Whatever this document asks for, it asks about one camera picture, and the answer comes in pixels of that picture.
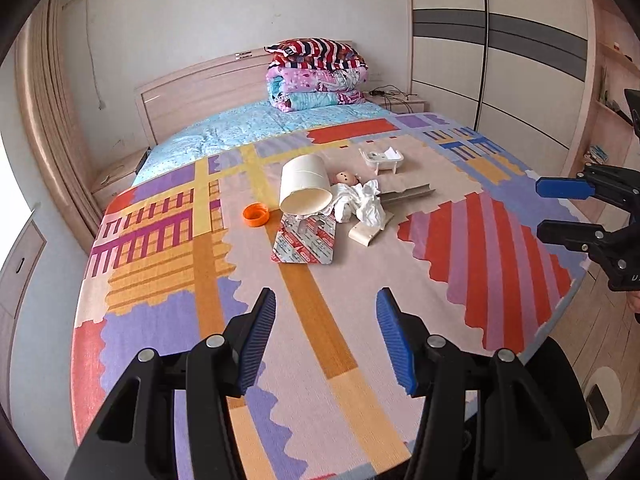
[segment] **white cylindrical container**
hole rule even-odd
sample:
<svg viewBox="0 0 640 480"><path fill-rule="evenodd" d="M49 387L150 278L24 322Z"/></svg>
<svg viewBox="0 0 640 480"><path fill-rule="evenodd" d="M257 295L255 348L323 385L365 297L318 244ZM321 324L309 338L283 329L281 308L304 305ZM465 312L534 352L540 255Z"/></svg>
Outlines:
<svg viewBox="0 0 640 480"><path fill-rule="evenodd" d="M324 160L318 155L301 155L282 167L280 209L292 215L313 215L332 200Z"/></svg>

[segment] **headboard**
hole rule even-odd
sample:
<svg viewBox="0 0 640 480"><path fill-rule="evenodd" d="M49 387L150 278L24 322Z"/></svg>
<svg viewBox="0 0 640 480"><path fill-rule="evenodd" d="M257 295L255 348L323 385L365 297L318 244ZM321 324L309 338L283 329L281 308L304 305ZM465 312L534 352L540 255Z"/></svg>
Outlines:
<svg viewBox="0 0 640 480"><path fill-rule="evenodd" d="M160 144L213 114L266 99L265 75L271 57L262 48L238 52L136 88L136 107L149 145Z"/></svg>

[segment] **hand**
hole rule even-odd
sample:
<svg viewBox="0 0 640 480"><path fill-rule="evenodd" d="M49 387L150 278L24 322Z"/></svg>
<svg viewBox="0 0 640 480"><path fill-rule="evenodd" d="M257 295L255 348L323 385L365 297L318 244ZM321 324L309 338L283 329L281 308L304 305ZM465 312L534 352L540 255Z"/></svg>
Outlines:
<svg viewBox="0 0 640 480"><path fill-rule="evenodd" d="M640 314L640 290L634 290L626 294L626 304L634 312Z"/></svg>

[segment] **red and pink striped pattern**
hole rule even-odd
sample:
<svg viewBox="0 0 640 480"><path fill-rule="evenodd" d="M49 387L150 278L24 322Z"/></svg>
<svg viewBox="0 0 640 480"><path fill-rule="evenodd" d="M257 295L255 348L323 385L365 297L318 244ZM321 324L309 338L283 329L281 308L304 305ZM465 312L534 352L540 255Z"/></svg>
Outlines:
<svg viewBox="0 0 640 480"><path fill-rule="evenodd" d="M482 346L521 352L571 287L569 272L529 227L488 193L470 193L402 222L398 238L431 262L430 278L449 283L447 299L466 306Z"/></svg>

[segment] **white tissue paper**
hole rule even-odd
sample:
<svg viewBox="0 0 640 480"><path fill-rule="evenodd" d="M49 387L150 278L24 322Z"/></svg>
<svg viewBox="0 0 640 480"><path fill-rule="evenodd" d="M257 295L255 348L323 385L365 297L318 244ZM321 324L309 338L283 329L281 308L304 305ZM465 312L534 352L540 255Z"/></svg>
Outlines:
<svg viewBox="0 0 640 480"><path fill-rule="evenodd" d="M366 184L347 186L346 184L334 184L331 186L334 198L331 203L322 210L322 214L335 213L335 220L340 223L348 222L355 213L358 220L364 225L376 229L385 228L385 212L380 204L377 180L369 180Z"/></svg>
<svg viewBox="0 0 640 480"><path fill-rule="evenodd" d="M386 160L400 160L402 158L402 155L400 154L400 152L397 152L391 146L389 147L388 150L386 150L385 156L386 156Z"/></svg>

